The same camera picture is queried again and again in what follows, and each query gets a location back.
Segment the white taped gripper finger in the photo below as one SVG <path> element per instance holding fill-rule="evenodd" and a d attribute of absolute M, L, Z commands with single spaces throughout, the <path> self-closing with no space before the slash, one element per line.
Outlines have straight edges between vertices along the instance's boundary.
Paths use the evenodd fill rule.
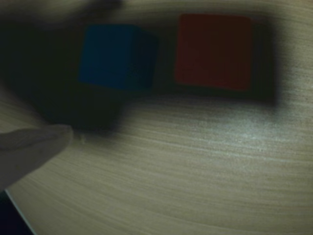
<path fill-rule="evenodd" d="M 119 7 L 121 0 L 2 0 L 0 17 L 17 21 L 59 22 L 94 10 Z"/>

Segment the white dotted gripper finger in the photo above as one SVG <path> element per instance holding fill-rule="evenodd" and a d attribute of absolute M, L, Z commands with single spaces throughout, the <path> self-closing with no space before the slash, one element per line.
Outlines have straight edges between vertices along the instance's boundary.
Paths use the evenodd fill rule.
<path fill-rule="evenodd" d="M 18 129 L 0 135 L 0 189 L 4 190 L 66 149 L 68 125 Z"/>

